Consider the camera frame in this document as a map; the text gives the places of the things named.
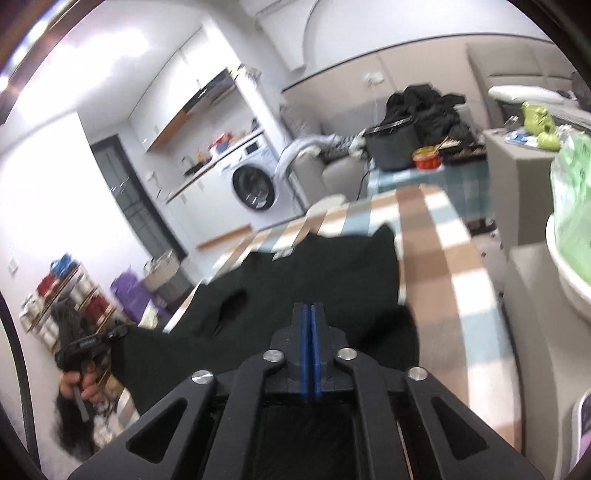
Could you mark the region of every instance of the person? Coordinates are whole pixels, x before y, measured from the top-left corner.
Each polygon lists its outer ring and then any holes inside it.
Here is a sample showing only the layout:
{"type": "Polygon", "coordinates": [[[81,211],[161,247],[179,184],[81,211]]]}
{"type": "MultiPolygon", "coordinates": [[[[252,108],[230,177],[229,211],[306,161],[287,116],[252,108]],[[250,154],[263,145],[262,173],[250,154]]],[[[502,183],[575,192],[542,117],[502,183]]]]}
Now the person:
{"type": "Polygon", "coordinates": [[[56,436],[60,446],[78,460],[86,460],[98,451],[93,440],[95,428],[96,405],[104,400],[97,384],[95,366],[90,363],[81,372],[62,372],[60,374],[59,392],[56,408],[59,413],[56,425],[56,436]],[[82,416],[76,404],[73,387],[78,385],[80,396],[89,412],[90,420],[82,422],[82,416]]]}
{"type": "Polygon", "coordinates": [[[74,385],[80,388],[82,400],[90,401],[93,404],[104,400],[98,384],[96,383],[96,372],[94,365],[88,365],[86,372],[62,372],[60,374],[60,394],[66,400],[74,401],[74,385]]]}

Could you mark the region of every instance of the black door frame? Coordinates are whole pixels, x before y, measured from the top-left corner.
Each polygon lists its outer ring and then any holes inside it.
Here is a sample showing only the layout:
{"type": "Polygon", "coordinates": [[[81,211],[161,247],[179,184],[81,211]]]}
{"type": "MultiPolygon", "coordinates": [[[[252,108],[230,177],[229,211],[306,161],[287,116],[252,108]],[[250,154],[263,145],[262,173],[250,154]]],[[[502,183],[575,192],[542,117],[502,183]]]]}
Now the black door frame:
{"type": "Polygon", "coordinates": [[[148,209],[150,215],[152,215],[154,217],[156,224],[162,230],[162,233],[163,233],[164,237],[166,238],[166,240],[168,240],[170,242],[170,245],[172,246],[174,253],[176,254],[178,260],[182,261],[185,258],[187,258],[187,252],[185,251],[183,246],[180,244],[180,242],[177,240],[177,238],[174,236],[172,230],[166,224],[166,222],[164,221],[164,219],[160,215],[160,212],[158,211],[158,209],[154,205],[152,198],[150,198],[150,196],[146,192],[144,186],[142,185],[142,183],[137,175],[137,172],[135,171],[133,165],[129,161],[129,157],[127,156],[127,153],[125,152],[123,145],[121,144],[121,140],[119,139],[119,136],[113,135],[112,137],[108,137],[108,138],[105,138],[104,140],[96,142],[90,146],[90,149],[92,150],[92,154],[94,155],[95,151],[104,150],[105,148],[108,148],[108,147],[113,147],[115,149],[115,151],[117,152],[117,154],[121,157],[121,163],[123,165],[125,173],[129,177],[129,181],[137,189],[138,194],[139,194],[139,198],[141,199],[141,201],[145,205],[145,207],[148,209]]]}

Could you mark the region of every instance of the white cushion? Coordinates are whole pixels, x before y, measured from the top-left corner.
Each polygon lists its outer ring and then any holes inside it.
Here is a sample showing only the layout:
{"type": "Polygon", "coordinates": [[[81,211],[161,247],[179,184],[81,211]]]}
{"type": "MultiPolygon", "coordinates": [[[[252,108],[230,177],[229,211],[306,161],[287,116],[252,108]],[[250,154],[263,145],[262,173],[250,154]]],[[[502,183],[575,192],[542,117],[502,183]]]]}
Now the white cushion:
{"type": "Polygon", "coordinates": [[[491,87],[488,95],[506,103],[542,102],[562,105],[564,97],[552,90],[527,85],[499,85],[491,87]]]}

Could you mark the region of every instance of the purple bag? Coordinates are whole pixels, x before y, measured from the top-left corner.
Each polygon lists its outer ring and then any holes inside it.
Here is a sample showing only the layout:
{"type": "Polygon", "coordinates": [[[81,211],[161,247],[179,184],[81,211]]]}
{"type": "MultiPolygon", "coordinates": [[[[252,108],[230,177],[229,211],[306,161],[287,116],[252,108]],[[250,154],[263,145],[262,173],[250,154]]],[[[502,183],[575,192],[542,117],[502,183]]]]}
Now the purple bag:
{"type": "Polygon", "coordinates": [[[125,314],[135,323],[139,323],[144,315],[148,303],[158,309],[160,317],[164,320],[170,320],[170,315],[156,300],[156,297],[148,291],[139,281],[138,277],[131,270],[123,272],[119,277],[113,280],[111,292],[121,303],[125,314]]]}

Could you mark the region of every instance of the upper cabinet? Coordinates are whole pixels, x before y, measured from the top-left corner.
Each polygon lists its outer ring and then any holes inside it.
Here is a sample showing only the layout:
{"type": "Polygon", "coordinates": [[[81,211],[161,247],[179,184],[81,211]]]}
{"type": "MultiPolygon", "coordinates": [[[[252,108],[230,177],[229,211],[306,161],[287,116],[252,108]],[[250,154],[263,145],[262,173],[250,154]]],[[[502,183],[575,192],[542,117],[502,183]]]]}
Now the upper cabinet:
{"type": "Polygon", "coordinates": [[[223,46],[207,36],[201,28],[181,48],[181,53],[187,60],[191,75],[202,86],[211,82],[223,69],[228,66],[223,46]]]}
{"type": "Polygon", "coordinates": [[[176,52],[139,100],[129,117],[147,151],[200,89],[183,55],[176,52]]]}
{"type": "Polygon", "coordinates": [[[152,81],[129,123],[144,150],[163,144],[184,124],[183,107],[232,60],[232,53],[204,28],[193,35],[152,81]]]}

